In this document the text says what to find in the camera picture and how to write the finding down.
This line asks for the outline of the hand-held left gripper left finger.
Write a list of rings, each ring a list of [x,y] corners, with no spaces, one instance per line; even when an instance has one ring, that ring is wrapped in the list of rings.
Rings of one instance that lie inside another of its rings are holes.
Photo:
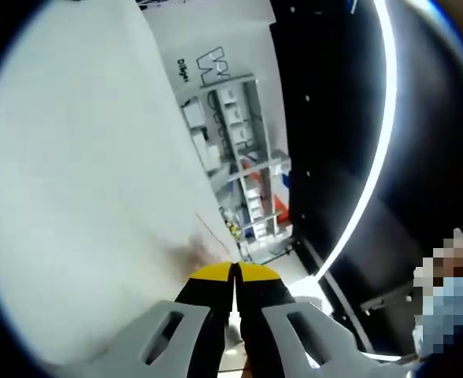
[[[110,377],[216,377],[232,311],[233,264],[193,273],[175,301],[161,301],[122,330],[105,356]]]

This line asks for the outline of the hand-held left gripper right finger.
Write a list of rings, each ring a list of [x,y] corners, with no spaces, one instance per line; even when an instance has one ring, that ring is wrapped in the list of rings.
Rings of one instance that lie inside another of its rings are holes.
[[[352,332],[310,302],[297,302],[279,274],[234,264],[240,331],[253,377],[367,377]]]

